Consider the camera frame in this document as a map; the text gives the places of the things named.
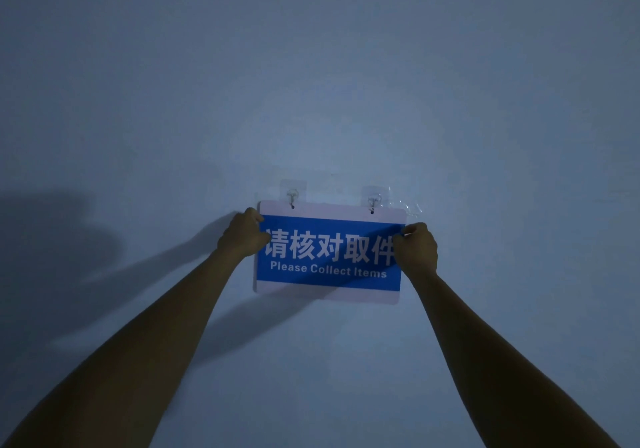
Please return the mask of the blue and white sign board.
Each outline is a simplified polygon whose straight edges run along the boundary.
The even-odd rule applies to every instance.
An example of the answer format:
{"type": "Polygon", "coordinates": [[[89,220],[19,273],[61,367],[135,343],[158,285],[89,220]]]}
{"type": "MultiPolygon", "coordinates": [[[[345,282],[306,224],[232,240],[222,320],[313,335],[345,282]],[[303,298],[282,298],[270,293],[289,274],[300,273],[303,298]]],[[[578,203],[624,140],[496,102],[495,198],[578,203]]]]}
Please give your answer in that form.
{"type": "Polygon", "coordinates": [[[395,305],[401,291],[393,237],[402,209],[260,201],[270,242],[256,255],[256,293],[395,305]]]}

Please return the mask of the person's left forearm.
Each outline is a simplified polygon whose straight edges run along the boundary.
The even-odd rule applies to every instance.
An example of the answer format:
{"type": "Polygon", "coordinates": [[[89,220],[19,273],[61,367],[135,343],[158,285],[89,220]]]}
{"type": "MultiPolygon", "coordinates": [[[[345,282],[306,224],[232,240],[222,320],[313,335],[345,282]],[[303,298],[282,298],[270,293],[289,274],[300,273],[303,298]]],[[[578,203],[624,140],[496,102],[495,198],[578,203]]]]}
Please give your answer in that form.
{"type": "Polygon", "coordinates": [[[219,247],[86,358],[1,448],[149,448],[221,292],[245,257],[219,247]]]}

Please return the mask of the person's right forearm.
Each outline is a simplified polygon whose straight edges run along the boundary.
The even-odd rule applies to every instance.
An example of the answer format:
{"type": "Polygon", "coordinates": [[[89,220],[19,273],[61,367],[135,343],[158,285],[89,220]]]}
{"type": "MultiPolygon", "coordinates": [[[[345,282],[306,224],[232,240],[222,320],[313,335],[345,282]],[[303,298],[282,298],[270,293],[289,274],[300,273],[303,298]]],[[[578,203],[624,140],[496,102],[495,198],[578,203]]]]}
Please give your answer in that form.
{"type": "Polygon", "coordinates": [[[486,448],[620,448],[435,272],[418,268],[405,274],[486,448]]]}

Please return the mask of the person's left hand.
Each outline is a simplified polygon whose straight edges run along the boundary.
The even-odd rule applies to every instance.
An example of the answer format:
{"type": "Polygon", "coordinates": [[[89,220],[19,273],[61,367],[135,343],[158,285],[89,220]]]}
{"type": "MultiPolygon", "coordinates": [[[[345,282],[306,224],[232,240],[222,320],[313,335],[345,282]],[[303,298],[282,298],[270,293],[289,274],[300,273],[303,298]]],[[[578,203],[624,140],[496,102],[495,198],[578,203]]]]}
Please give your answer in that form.
{"type": "Polygon", "coordinates": [[[228,261],[240,262],[258,253],[265,247],[255,247],[254,236],[264,232],[260,229],[263,221],[264,218],[255,208],[236,213],[218,241],[215,254],[228,261]]]}

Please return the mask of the person's right hand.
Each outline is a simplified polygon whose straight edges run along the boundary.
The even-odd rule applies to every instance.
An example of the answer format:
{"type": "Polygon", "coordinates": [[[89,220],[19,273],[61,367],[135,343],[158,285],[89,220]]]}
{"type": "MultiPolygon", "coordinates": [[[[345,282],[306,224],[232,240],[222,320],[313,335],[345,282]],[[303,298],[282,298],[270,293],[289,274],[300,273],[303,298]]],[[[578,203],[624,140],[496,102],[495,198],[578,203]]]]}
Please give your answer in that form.
{"type": "Polygon", "coordinates": [[[395,235],[406,235],[408,239],[404,249],[394,249],[396,262],[408,278],[414,280],[436,274],[438,245],[426,223],[407,225],[395,235]]]}

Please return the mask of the clear adhesive wall hook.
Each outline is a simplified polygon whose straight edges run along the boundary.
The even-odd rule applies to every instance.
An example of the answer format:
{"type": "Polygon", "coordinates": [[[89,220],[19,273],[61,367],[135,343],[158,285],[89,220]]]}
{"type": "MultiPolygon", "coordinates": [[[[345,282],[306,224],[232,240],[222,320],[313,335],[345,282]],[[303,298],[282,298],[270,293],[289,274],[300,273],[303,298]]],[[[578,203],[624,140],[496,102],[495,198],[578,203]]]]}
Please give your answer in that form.
{"type": "Polygon", "coordinates": [[[305,199],[307,190],[307,182],[297,179],[283,179],[280,182],[280,197],[286,201],[290,209],[296,208],[296,202],[300,201],[300,197],[305,199]]]}
{"type": "Polygon", "coordinates": [[[361,192],[362,206],[369,210],[371,215],[375,211],[384,207],[388,201],[388,190],[383,186],[364,186],[361,192]]]}

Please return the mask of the clear plastic film scrap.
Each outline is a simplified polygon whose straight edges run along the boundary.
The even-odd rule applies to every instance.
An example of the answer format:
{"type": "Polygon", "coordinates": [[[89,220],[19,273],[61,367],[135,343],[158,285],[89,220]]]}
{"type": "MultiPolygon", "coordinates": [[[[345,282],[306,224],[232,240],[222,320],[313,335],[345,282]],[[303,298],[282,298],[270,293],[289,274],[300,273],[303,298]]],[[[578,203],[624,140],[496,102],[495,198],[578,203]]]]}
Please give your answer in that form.
{"type": "Polygon", "coordinates": [[[388,209],[402,210],[407,218],[420,218],[424,214],[424,210],[416,197],[389,197],[385,201],[385,207],[388,209]]]}

